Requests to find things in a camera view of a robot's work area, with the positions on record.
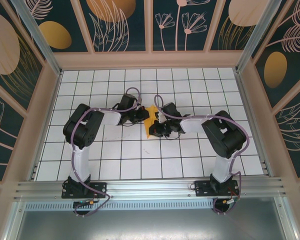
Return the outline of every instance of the white tile floor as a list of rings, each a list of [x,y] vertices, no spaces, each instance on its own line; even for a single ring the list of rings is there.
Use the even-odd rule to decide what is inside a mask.
[[[123,69],[63,73],[35,180],[67,178],[71,154],[63,127],[80,103],[111,108],[130,87],[140,89],[146,107],[160,93],[165,103],[176,103],[182,115],[227,111],[251,140],[233,172],[264,174],[231,68]],[[106,125],[90,147],[89,164],[92,180],[208,177],[215,155],[204,133],[183,134],[177,140],[147,139],[143,124]]]

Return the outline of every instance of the black grid line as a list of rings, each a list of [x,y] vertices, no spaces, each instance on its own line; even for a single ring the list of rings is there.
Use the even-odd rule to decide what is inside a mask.
[[[140,69],[140,94],[141,94],[141,86],[142,86],[141,78],[142,78],[142,75],[141,75],[141,69]],[[142,124],[141,124],[141,122],[140,122],[140,179],[142,179]]]
[[[240,155],[240,157],[258,157],[257,154],[250,154],[250,155]],[[201,155],[197,155],[197,156],[184,156],[183,158],[184,159],[196,159],[196,158],[215,158],[216,155],[211,155],[211,156],[201,156]],[[162,159],[177,159],[178,157],[176,156],[171,156],[171,157],[162,157]],[[140,158],[137,157],[137,158],[134,158],[134,157],[130,157],[130,158],[123,158],[122,161],[127,161],[127,160],[139,160]],[[142,159],[144,160],[156,160],[156,159],[159,159],[158,157],[143,157]],[[100,161],[101,159],[89,159],[89,161]],[[105,159],[102,159],[102,160],[107,160],[107,161],[112,161],[112,160],[120,160],[119,158],[111,158],[111,159],[108,159],[108,158],[105,158]],[[44,160],[44,161],[41,161],[41,162],[59,162],[59,160]],[[71,160],[62,160],[62,162],[71,162]]]
[[[74,87],[74,93],[73,93],[73,98],[72,98],[72,104],[74,104],[74,100],[75,100],[75,94],[76,94],[76,89],[77,89],[77,83],[78,83],[78,77],[79,77],[79,71],[78,71],[78,75],[76,76],[76,82],[75,82],[75,87]],[[63,146],[62,146],[62,151],[61,151],[61,157],[60,157],[60,164],[59,164],[59,169],[58,169],[58,173],[56,175],[56,180],[58,180],[58,177],[59,177],[59,172],[60,172],[60,168],[61,168],[61,162],[62,162],[62,155],[64,154],[64,149],[65,149],[65,145],[67,143],[64,142],[63,143]]]
[[[225,94],[225,89],[224,89],[224,86],[223,86],[223,84],[222,84],[222,81],[221,81],[221,78],[218,78],[218,79],[216,79],[216,80],[219,80],[220,82],[221,82],[221,87],[222,87],[222,90],[223,91],[216,91],[216,92],[211,92],[211,91],[209,91],[208,90],[208,88],[207,88],[207,83],[206,83],[206,76],[205,76],[205,73],[204,73],[204,71],[203,71],[203,69],[201,68],[201,70],[202,70],[202,73],[203,73],[203,79],[193,79],[194,81],[200,81],[201,83],[202,83],[202,81],[204,81],[204,83],[202,83],[202,84],[205,84],[205,88],[206,88],[206,90],[205,91],[202,91],[202,90],[199,90],[199,91],[196,91],[196,89],[191,89],[191,84],[190,84],[190,79],[189,79],[189,71],[188,71],[188,69],[187,68],[185,68],[186,69],[186,71],[187,71],[187,75],[188,75],[188,79],[174,79],[174,77],[173,77],[173,69],[172,68],[170,68],[169,69],[169,71],[171,71],[171,76],[172,76],[172,79],[171,80],[166,80],[166,81],[172,81],[172,86],[173,86],[173,92],[172,92],[172,90],[169,90],[169,91],[165,91],[165,90],[163,90],[163,91],[165,91],[165,92],[162,92],[162,93],[160,93],[160,94],[173,94],[173,98],[174,98],[174,102],[176,102],[176,100],[177,100],[177,97],[176,97],[176,94],[190,94],[190,96],[191,96],[191,103],[189,102],[189,106],[182,106],[182,107],[180,107],[180,108],[191,108],[192,110],[193,110],[193,113],[195,113],[195,109],[196,108],[202,108],[202,107],[209,107],[210,108],[210,111],[211,111],[211,113],[212,113],[212,108],[213,107],[215,107],[215,108],[220,108],[220,107],[227,107],[227,109],[228,109],[228,111],[230,112],[230,110],[229,110],[229,104],[228,104],[228,101],[227,101],[227,98],[226,98],[226,94]],[[55,141],[55,140],[52,140],[52,141],[47,141],[48,140],[48,135],[49,135],[49,131],[51,130],[51,126],[63,126],[63,125],[54,125],[54,124],[52,124],[52,119],[53,119],[53,116],[54,116],[54,114],[56,113],[55,111],[70,111],[70,115],[71,115],[71,113],[73,113],[73,111],[74,111],[74,109],[73,109],[73,104],[74,104],[74,100],[75,100],[75,97],[78,97],[78,96],[88,96],[89,98],[87,99],[88,100],[88,104],[90,105],[91,104],[91,100],[92,100],[92,96],[106,96],[106,97],[104,97],[104,99],[105,99],[105,104],[106,104],[106,107],[107,107],[107,105],[108,105],[108,99],[109,99],[109,97],[108,96],[122,96],[121,94],[109,94],[109,83],[110,83],[110,74],[111,74],[111,70],[109,70],[109,72],[108,72],[108,79],[107,79],[107,81],[100,81],[101,83],[102,82],[107,82],[108,83],[108,85],[107,85],[107,94],[92,94],[92,91],[93,91],[93,79],[94,79],[94,77],[95,77],[95,74],[97,74],[95,71],[93,72],[93,75],[92,75],[92,82],[91,81],[84,81],[84,82],[80,82],[80,83],[89,83],[89,84],[91,84],[91,89],[90,89],[90,95],[89,94],[82,94],[82,95],[77,95],[76,94],[76,90],[77,90],[77,84],[78,84],[78,77],[79,77],[79,71],[77,72],[77,75],[76,75],[76,82],[61,82],[60,83],[60,85],[58,86],[58,94],[57,94],[57,97],[72,97],[72,103],[71,103],[71,109],[55,109],[56,108],[56,104],[57,104],[57,98],[56,98],[56,101],[54,102],[54,106],[53,106],[53,113],[52,113],[52,115],[51,115],[51,118],[50,118],[50,122],[49,122],[49,125],[48,125],[48,130],[47,130],[47,133],[46,133],[46,139],[45,139],[45,141],[44,141],[44,146],[43,146],[43,148],[42,148],[42,153],[41,153],[41,158],[40,158],[40,161],[39,161],[39,163],[41,163],[41,162],[60,162],[59,163],[59,169],[58,169],[58,172],[57,172],[57,180],[58,180],[58,177],[59,177],[59,175],[60,175],[60,170],[61,170],[61,163],[62,162],[65,162],[65,161],[68,161],[68,162],[70,162],[70,160],[62,160],[62,158],[63,158],[63,155],[64,155],[64,148],[65,148],[65,145],[67,144],[65,141]],[[136,84],[140,84],[140,92],[142,93],[142,71],[140,70],[139,71],[139,74],[140,74],[140,80],[130,80],[130,79],[127,79],[126,80],[126,78],[127,78],[127,72],[126,72],[126,70],[124,70],[124,80],[122,81],[111,81],[112,83],[115,83],[115,82],[118,82],[118,83],[122,83],[122,82],[124,82],[124,87],[126,86],[126,82],[130,82],[129,84],[132,86],[132,87],[134,87],[133,85],[133,83],[136,83]],[[153,92],[153,93],[150,93],[150,92],[147,92],[147,93],[144,93],[144,94],[142,94],[142,96],[143,97],[145,97],[145,96],[149,96],[149,95],[154,95],[154,94],[158,94],[159,92],[161,92],[161,91],[159,91],[159,80],[158,80],[158,72],[157,72],[157,69],[155,69],[155,74],[156,74],[156,79],[154,79],[154,80],[150,80],[150,81],[148,81],[147,80],[147,82],[155,82],[156,83],[156,92],[154,92],[154,91],[151,91],[151,92]],[[189,91],[187,91],[187,92],[178,92],[178,93],[176,93],[176,89],[175,89],[175,83],[176,82],[178,82],[178,81],[188,81],[188,84],[189,84]],[[73,95],[59,95],[59,93],[60,93],[60,89],[61,89],[61,84],[75,84],[75,88],[74,88],[74,93],[73,93]],[[236,91],[226,91],[227,93],[228,92],[234,92],[234,93],[238,93],[239,92],[239,94],[240,94],[240,91],[239,90],[236,90]],[[209,102],[209,105],[207,104],[207,105],[204,105],[204,106],[194,106],[194,99],[193,99],[193,94],[194,93],[205,93],[205,94],[207,94],[207,97],[208,97],[208,102]],[[225,104],[226,105],[220,105],[220,106],[211,106],[211,102],[210,102],[210,97],[209,97],[209,93],[223,93],[223,96],[224,96],[224,99],[225,99]],[[240,106],[240,107],[245,107],[244,106],[244,104],[242,103],[242,104],[240,104],[240,105],[231,105],[231,107],[232,106]],[[157,141],[157,140],[159,140],[159,146],[160,146],[160,163],[161,163],[161,178],[163,178],[163,159],[175,159],[176,157],[163,157],[162,156],[162,141],[168,141],[167,139],[161,139],[161,138],[156,138],[156,139],[143,139],[143,132],[142,132],[142,127],[143,127],[143,124],[142,123],[140,123],[140,140],[138,140],[138,139],[131,139],[131,140],[124,140],[124,139],[122,139],[122,136],[123,136],[123,128],[121,129],[121,139],[120,140],[104,140],[104,138],[105,138],[105,128],[104,128],[104,126],[102,126],[102,129],[100,129],[100,131],[103,131],[102,132],[102,139],[101,140],[95,140],[94,142],[102,142],[101,143],[101,153],[100,153],[100,159],[90,159],[89,161],[100,161],[100,163],[99,163],[99,173],[98,173],[98,179],[100,179],[100,176],[101,176],[101,165],[102,165],[102,160],[119,160],[118,158],[116,158],[116,159],[103,159],[102,158],[102,154],[103,154],[103,142],[120,142],[121,143],[121,146],[120,146],[120,148],[121,148],[121,151],[120,151],[120,167],[119,167],[119,170],[120,170],[120,172],[119,172],[119,179],[121,179],[121,175],[122,175],[122,161],[126,161],[127,159],[123,159],[123,153],[122,153],[122,148],[123,148],[123,141],[140,141],[140,158],[128,158],[128,159],[131,159],[131,160],[140,160],[140,179],[142,179],[142,159],[145,159],[145,160],[152,160],[152,159],[158,159],[158,157],[143,157],[142,156],[142,146],[143,146],[143,141]],[[200,139],[207,139],[207,137],[206,136],[199,136],[198,134],[196,135],[196,137],[194,137],[194,138],[184,138],[184,139],[178,139],[178,141],[179,141],[179,150],[180,150],[180,161],[181,161],[181,170],[182,170],[182,177],[184,178],[185,176],[184,176],[184,166],[183,166],[183,158],[201,158],[201,159],[204,159],[204,158],[211,158],[211,157],[215,157],[215,155],[213,155],[213,156],[202,156],[202,153],[201,153],[201,146],[200,146]],[[199,150],[199,152],[198,152],[198,156],[183,156],[182,155],[182,151],[181,151],[181,141],[182,140],[197,140],[198,141],[198,150]],[[63,145],[63,149],[62,149],[62,151],[61,151],[61,160],[53,160],[53,161],[42,161],[42,159],[43,159],[43,154],[44,154],[44,150],[45,150],[45,147],[46,147],[46,144],[47,143],[63,143],[62,145]],[[257,154],[243,154],[243,156],[257,156]],[[244,172],[244,174],[246,174],[245,173],[245,167],[244,167],[244,165],[243,165],[243,161],[242,161],[242,158],[240,158],[241,159],[241,165],[242,165],[242,167],[243,167],[243,172]],[[37,174],[37,176],[36,176],[36,178],[38,177],[38,175],[39,175],[39,170],[40,170],[40,165],[38,166],[38,170],[37,170],[37,172],[38,172],[38,174]],[[201,161],[201,166],[202,166],[202,172],[203,172],[203,174],[205,174],[204,173],[204,164],[203,164],[203,161]]]
[[[158,94],[158,73],[157,73],[157,69],[155,70],[155,78],[156,78],[156,94]],[[161,178],[164,177],[164,171],[163,171],[163,167],[162,167],[162,153],[161,153],[161,137],[159,137],[159,144],[160,144],[160,162],[161,162]]]
[[[195,107],[193,106],[194,105],[194,100],[193,100],[193,97],[192,97],[192,89],[191,89],[191,84],[190,84],[190,80],[189,80],[189,87],[190,87],[190,93],[191,93],[191,101],[192,101],[192,108],[193,108],[193,114],[195,115]],[[203,176],[205,176],[205,171],[204,171],[204,164],[202,162],[202,156],[201,156],[201,148],[200,148],[200,140],[199,140],[199,135],[197,135],[197,139],[198,139],[198,145],[199,145],[199,152],[200,152],[200,161],[201,161],[201,166],[202,166],[202,174]]]
[[[171,74],[172,74],[172,86],[173,86],[173,95],[174,95],[174,102],[175,104],[177,104],[177,99],[176,99],[176,91],[175,91],[175,81],[174,81],[174,72],[171,68]],[[182,177],[184,178],[184,165],[182,162],[182,153],[181,153],[181,143],[180,143],[180,137],[178,137],[178,141],[179,141],[179,151],[180,151],[180,161],[181,161],[181,170],[182,170]]]
[[[110,82],[110,72],[111,70],[109,71],[109,76],[108,76],[108,88],[107,88],[107,93],[109,91],[109,82]],[[108,104],[108,95],[106,96],[106,100],[105,100],[105,107],[107,107],[107,104]],[[101,154],[100,154],[100,167],[99,167],[99,177],[98,179],[100,180],[100,174],[101,174],[101,163],[102,163],[102,152],[103,152],[103,147],[104,147],[104,138],[105,138],[105,126],[102,126],[102,129],[103,129],[103,132],[102,132],[102,143],[101,143]]]
[[[223,95],[224,95],[225,102],[226,102],[226,107],[227,107],[227,109],[228,109],[228,113],[230,114],[230,109],[229,109],[229,105],[228,105],[228,101],[227,101],[227,98],[226,98],[225,89],[224,89],[224,86],[222,85],[222,82],[221,82],[221,86],[222,86]],[[246,171],[245,171],[244,163],[242,162],[241,155],[240,155],[240,161],[241,161],[243,173],[244,173],[244,175],[246,175]]]
[[[126,70],[124,70],[124,80],[126,80]],[[123,84],[123,92],[125,92],[126,83]],[[120,146],[120,172],[119,172],[119,179],[121,180],[121,163],[122,163],[122,136],[124,134],[124,127],[121,127],[121,146]]]

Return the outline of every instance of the metal frame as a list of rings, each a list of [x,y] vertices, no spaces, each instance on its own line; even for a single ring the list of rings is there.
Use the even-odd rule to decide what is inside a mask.
[[[58,91],[59,91],[58,86],[60,85],[62,75],[63,75],[63,72],[61,72],[61,74],[57,77],[57,81],[55,81],[54,92],[53,92],[53,94],[51,95],[51,98],[50,98],[48,111],[45,115],[45,121],[44,121],[44,123],[42,124],[42,127],[41,127],[40,136],[44,136],[48,131],[49,122],[50,122],[50,119],[51,119],[51,116],[52,116],[52,113],[53,113],[54,105],[55,105],[57,94],[58,94]],[[39,139],[39,142],[37,143],[36,150],[35,150],[36,152],[35,152],[34,157],[32,159],[33,166],[29,169],[29,172],[28,172],[27,178],[26,178],[29,181],[32,180],[32,177],[33,177],[34,172],[35,172],[34,169],[35,169],[35,167],[37,167],[36,164],[40,160],[40,156],[42,154],[42,148],[44,146],[44,142],[45,142],[45,138],[41,137]]]
[[[12,203],[1,240],[17,239],[26,205],[26,202]]]
[[[245,83],[244,83],[244,81],[242,81],[242,77],[241,77],[240,73],[235,72],[234,77],[235,77],[235,80],[236,80],[236,83],[238,85],[239,92],[240,92],[240,95],[241,95],[241,98],[242,98],[242,101],[243,101],[244,110],[247,114],[248,121],[249,121],[250,126],[252,128],[251,131],[253,133],[253,139],[254,139],[254,143],[256,145],[256,150],[259,154],[260,159],[264,160],[264,164],[266,166],[268,175],[273,177],[274,174],[273,174],[273,171],[272,171],[271,166],[270,166],[270,162],[269,162],[269,158],[267,156],[267,152],[265,150],[265,145],[264,145],[264,143],[263,143],[263,141],[260,137],[261,133],[260,133],[260,130],[259,130],[259,127],[258,127],[258,124],[257,124],[256,116],[255,116],[254,112],[252,111],[251,102],[250,102],[249,98],[247,97],[247,91],[246,91]]]
[[[286,239],[300,240],[300,233],[295,218],[292,215],[288,198],[277,196],[274,197],[274,202]]]
[[[247,65],[249,59],[251,58],[254,50],[256,49],[258,43],[262,39],[263,35],[267,31],[269,24],[271,23],[273,17],[275,16],[280,3],[282,0],[269,0],[265,10],[260,17],[259,22],[255,26],[248,42],[246,43],[241,57],[237,63],[237,71],[241,73],[245,66]]]
[[[197,199],[198,197],[190,189],[190,185],[198,180],[209,180],[209,178],[110,180],[107,181],[107,193],[112,200],[118,201]],[[62,183],[62,181],[20,182],[13,197],[15,201],[22,202],[72,201],[71,199],[61,199]],[[281,196],[286,194],[279,177],[244,176],[241,189],[242,198],[277,197],[278,193]]]

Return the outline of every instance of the yellow object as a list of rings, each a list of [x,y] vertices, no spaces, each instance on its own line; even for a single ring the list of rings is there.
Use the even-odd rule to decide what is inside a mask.
[[[55,49],[66,49],[71,46],[72,40],[68,30],[55,21],[45,21],[39,28],[49,44]]]
[[[258,23],[268,0],[231,0],[229,18],[240,27],[250,27]]]
[[[146,138],[148,139],[150,137],[149,128],[155,123],[155,120],[157,120],[156,113],[158,112],[158,109],[154,105],[151,107],[146,107],[145,109],[149,112],[149,118],[144,120]]]
[[[0,74],[11,74],[18,66],[20,44],[14,27],[0,15]]]
[[[86,3],[94,15],[111,23],[119,21],[120,18],[115,16],[120,14],[120,10],[128,19],[136,9],[136,0],[86,0]]]
[[[264,81],[272,89],[278,87],[287,72],[287,59],[281,52],[275,51],[267,58],[264,66]]]

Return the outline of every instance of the purple cable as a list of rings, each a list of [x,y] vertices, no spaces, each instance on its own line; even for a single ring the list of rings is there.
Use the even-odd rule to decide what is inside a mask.
[[[159,104],[158,104],[158,102],[157,102],[157,100],[158,100],[158,98],[162,101],[162,106],[164,106],[164,100],[163,100],[163,98],[162,98],[162,96],[160,96],[159,94],[157,94],[157,95],[155,95],[154,96],[154,105],[156,106],[156,108],[158,109],[158,111],[161,113],[161,114],[163,114],[163,115],[165,115],[165,116],[167,116],[167,117],[169,117],[169,118],[171,118],[171,119],[180,119],[180,120],[184,120],[184,119],[202,119],[202,118],[204,118],[204,119],[221,119],[221,120],[225,120],[225,121],[227,121],[227,122],[229,122],[229,123],[231,123],[231,124],[233,124],[233,125],[235,125],[235,126],[237,126],[243,133],[244,133],[244,135],[245,135],[245,137],[246,137],[246,145],[245,145],[245,147],[243,148],[243,149],[241,149],[240,151],[237,151],[235,154],[234,154],[234,156],[233,156],[233,158],[232,158],[232,160],[231,160],[231,163],[230,163],[230,168],[229,168],[229,172],[230,172],[230,174],[232,175],[232,176],[236,176],[236,175],[238,175],[239,174],[239,195],[238,195],[238,198],[240,197],[240,194],[241,194],[241,172],[240,171],[238,171],[238,172],[236,172],[236,173],[231,173],[232,172],[232,168],[233,168],[233,166],[234,166],[234,163],[235,163],[235,160],[236,160],[236,158],[237,158],[237,156],[239,156],[241,153],[243,153],[247,148],[248,148],[248,146],[249,146],[249,144],[250,144],[250,139],[249,139],[249,135],[248,135],[248,133],[246,132],[246,130],[240,125],[240,124],[238,124],[238,123],[236,123],[235,121],[233,121],[233,120],[231,120],[231,119],[229,119],[229,118],[226,118],[226,117],[223,117],[223,116],[217,116],[217,115],[198,115],[198,116],[172,116],[172,115],[169,115],[169,114],[167,114],[167,113],[165,113],[165,112],[163,112],[162,110],[161,110],[161,108],[162,107],[159,107]],[[215,212],[215,213],[221,213],[221,211],[219,211],[218,209],[216,209],[216,207],[215,207],[215,204],[216,204],[216,201],[218,200],[218,198],[216,197],[214,200],[213,200],[213,211]]]
[[[85,184],[85,183],[80,179],[79,175],[77,174],[77,170],[76,170],[76,167],[75,167],[75,151],[76,151],[76,147],[75,147],[75,144],[74,144],[74,137],[75,137],[76,130],[78,129],[79,124],[80,124],[81,121],[85,118],[85,116],[86,116],[88,113],[92,112],[92,111],[113,111],[113,112],[123,113],[123,112],[130,111],[130,110],[132,110],[132,109],[135,109],[135,108],[138,106],[138,104],[141,104],[142,99],[141,99],[140,91],[139,91],[137,88],[135,88],[135,87],[130,87],[130,88],[128,88],[128,89],[126,90],[125,93],[127,94],[128,91],[131,90],[131,89],[136,90],[137,93],[138,93],[138,99],[137,99],[136,103],[133,104],[132,107],[130,107],[130,108],[128,108],[128,109],[125,109],[125,110],[116,110],[116,109],[112,109],[112,108],[99,108],[99,107],[93,107],[93,108],[90,108],[89,110],[87,110],[86,112],[84,112],[84,114],[80,117],[80,119],[78,120],[78,122],[75,124],[75,126],[74,126],[74,128],[73,128],[73,131],[72,131],[72,134],[71,134],[71,138],[70,138],[70,142],[71,142],[71,146],[72,146],[71,166],[72,166],[72,170],[73,170],[73,173],[74,173],[75,177],[76,177],[76,178],[78,179],[78,181],[79,181],[84,187],[86,187],[87,189],[89,189],[89,190],[95,192],[96,194],[101,194],[101,195],[104,195],[104,196],[107,196],[107,197],[108,197],[107,200],[104,201],[104,202],[103,202],[100,206],[98,206],[95,210],[90,211],[90,212],[88,212],[87,214],[84,214],[84,215],[79,215],[79,214],[77,213],[77,209],[78,209],[80,206],[82,206],[82,204],[78,205],[78,206],[74,209],[74,213],[76,214],[77,217],[78,217],[78,216],[81,216],[82,218],[84,218],[84,217],[88,217],[88,216],[90,216],[90,215],[96,213],[100,208],[103,207],[103,205],[105,205],[105,204],[110,200],[110,195],[107,194],[107,193],[105,193],[105,192],[98,191],[98,190],[96,190],[96,189],[94,189],[94,188],[88,186],[87,184]]]

